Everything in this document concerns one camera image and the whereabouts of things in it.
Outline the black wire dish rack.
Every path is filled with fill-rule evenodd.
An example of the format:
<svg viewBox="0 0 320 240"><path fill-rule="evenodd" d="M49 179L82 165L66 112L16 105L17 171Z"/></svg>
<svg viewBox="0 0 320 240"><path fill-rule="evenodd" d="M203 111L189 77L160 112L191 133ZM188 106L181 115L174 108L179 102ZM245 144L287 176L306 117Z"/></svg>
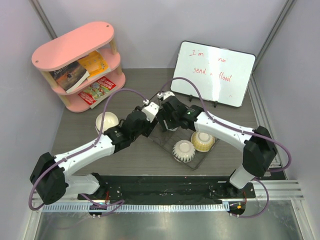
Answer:
<svg viewBox="0 0 320 240"><path fill-rule="evenodd" d="M187 106L188 110L184 114L183 118L187 120L191 125L192 129L183 129L181 127L176 128L175 130L168 130L166 132L162 132L160 124L158 123L152 133L150 134L149 138L153 140L156 144L158 144L163 150L165 150L174 160L172 151L173 147L176 142L180 140L187 140L191 142L191 137L194 132L197 132L194 128L194 123L197 120L198 115L203 112L203 108L196 105ZM196 170L200 167L200 165L205 161L208 157L211 150L214 149L216 144L219 142L219 139L215 138L215 143L213 147L208 152L199 152L195 150L195 156L192 161L188 163L179 162L192 170Z"/></svg>

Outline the teal plaid bowl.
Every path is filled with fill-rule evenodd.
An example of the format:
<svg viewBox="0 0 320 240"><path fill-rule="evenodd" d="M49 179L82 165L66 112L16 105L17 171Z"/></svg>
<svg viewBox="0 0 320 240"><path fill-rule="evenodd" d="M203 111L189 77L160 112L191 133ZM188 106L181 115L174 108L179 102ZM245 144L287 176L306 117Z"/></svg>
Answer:
<svg viewBox="0 0 320 240"><path fill-rule="evenodd" d="M105 112L104 118L103 114L100 113L95 120L95 130L97 133L100 132L101 123L103 123L102 133L108 130L109 128L115 127L119 124L118 117L112 112Z"/></svg>

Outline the white bowl with blue stripes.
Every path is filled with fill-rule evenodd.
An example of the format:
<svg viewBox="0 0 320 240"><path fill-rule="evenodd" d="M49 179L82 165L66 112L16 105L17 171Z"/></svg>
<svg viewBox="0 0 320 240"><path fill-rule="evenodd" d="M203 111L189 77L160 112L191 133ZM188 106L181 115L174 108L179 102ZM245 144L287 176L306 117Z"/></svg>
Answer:
<svg viewBox="0 0 320 240"><path fill-rule="evenodd" d="M181 163L191 162L196 154L194 145L188 140L180 140L172 148L172 155L175 160Z"/></svg>

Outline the yellow dotted bowl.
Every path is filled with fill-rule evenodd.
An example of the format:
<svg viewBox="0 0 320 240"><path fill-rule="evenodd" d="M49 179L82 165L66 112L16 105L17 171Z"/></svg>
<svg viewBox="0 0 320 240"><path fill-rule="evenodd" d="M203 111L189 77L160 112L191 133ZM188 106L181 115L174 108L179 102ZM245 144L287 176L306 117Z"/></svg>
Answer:
<svg viewBox="0 0 320 240"><path fill-rule="evenodd" d="M191 136L191 143L198 152L206 153L215 144L215 138L207 133L196 131Z"/></svg>

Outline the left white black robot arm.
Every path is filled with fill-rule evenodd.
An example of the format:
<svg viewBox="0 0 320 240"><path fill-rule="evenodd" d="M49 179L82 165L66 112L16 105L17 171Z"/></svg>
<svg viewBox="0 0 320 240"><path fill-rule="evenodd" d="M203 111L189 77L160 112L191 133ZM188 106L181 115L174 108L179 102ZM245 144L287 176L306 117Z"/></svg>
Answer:
<svg viewBox="0 0 320 240"><path fill-rule="evenodd" d="M100 200L107 192L95 174L74 176L86 165L128 148L139 136L148 137L155 127L159 106L150 103L135 109L120 124L110 127L96 139L68 152L52 156L42 154L30 176L32 192L36 192L44 205L60 200L66 194L88 194Z"/></svg>

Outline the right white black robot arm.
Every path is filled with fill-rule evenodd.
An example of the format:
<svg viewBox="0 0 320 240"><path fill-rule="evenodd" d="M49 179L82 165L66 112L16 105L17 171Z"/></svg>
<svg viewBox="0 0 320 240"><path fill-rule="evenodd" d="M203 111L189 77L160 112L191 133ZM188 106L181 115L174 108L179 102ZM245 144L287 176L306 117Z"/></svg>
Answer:
<svg viewBox="0 0 320 240"><path fill-rule="evenodd" d="M242 164L229 176L226 193L233 198L255 177L263 177L278 153L269 131L236 125L205 112L204 108L187 106L172 93L159 93L157 119L163 131L177 128L201 132L216 137L242 152Z"/></svg>

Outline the red colourful cover book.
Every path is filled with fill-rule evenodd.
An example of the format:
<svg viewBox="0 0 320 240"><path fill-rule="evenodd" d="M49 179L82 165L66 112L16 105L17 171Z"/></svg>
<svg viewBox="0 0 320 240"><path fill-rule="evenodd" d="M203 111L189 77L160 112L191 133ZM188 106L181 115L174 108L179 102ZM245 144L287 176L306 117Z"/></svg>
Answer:
<svg viewBox="0 0 320 240"><path fill-rule="evenodd" d="M117 85L107 77L103 76L97 81L80 91L77 95L91 108L95 108L104 99L106 99L112 91L117 89Z"/></svg>

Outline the white whiteboard with red writing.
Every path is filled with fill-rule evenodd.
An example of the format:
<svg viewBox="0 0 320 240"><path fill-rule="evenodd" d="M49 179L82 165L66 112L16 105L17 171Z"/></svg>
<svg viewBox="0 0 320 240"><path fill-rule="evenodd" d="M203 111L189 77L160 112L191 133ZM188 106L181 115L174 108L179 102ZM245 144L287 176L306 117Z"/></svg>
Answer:
<svg viewBox="0 0 320 240"><path fill-rule="evenodd" d="M183 41L170 89L239 108L243 104L256 56L251 53Z"/></svg>

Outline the yellow cover book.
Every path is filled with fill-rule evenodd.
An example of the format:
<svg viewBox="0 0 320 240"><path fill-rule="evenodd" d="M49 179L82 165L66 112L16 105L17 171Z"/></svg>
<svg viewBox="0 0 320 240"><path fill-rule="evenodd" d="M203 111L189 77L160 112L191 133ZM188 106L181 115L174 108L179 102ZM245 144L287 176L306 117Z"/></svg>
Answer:
<svg viewBox="0 0 320 240"><path fill-rule="evenodd" d="M77 62L88 71L88 80L92 80L111 71L109 64L99 50L90 52L88 55L78 59Z"/></svg>

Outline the pink three-tier wooden shelf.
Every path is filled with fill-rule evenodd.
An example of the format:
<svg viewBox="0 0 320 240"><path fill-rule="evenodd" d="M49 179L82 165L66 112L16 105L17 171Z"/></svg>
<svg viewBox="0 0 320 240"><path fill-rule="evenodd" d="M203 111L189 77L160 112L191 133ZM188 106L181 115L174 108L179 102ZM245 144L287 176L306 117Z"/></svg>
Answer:
<svg viewBox="0 0 320 240"><path fill-rule="evenodd" d="M74 113L81 113L90 106L80 98L78 92L99 79L98 76L84 81L70 93L63 90L49 74L98 50L106 60L110 71L104 75L116 84L116 89L125 85L126 77L121 67L121 56L115 41L113 26L104 21L93 21L80 26L38 47L32 54L33 65L41 72L51 89L62 100L65 107Z"/></svg>

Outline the dark cover book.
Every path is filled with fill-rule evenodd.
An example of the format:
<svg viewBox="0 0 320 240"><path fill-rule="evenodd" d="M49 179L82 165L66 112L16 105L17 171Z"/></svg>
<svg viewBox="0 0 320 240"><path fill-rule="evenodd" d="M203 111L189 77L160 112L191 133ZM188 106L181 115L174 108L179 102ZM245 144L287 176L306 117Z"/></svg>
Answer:
<svg viewBox="0 0 320 240"><path fill-rule="evenodd" d="M77 61L49 73L66 93L74 91L90 76L89 72Z"/></svg>

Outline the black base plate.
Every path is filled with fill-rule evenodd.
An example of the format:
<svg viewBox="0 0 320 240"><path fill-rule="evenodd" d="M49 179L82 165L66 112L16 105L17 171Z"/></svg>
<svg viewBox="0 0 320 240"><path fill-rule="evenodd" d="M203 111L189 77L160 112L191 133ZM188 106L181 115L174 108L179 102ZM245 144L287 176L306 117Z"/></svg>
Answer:
<svg viewBox="0 0 320 240"><path fill-rule="evenodd" d="M89 198L126 205L209 205L256 197L252 183L237 189L226 176L104 175L101 180L106 188Z"/></svg>

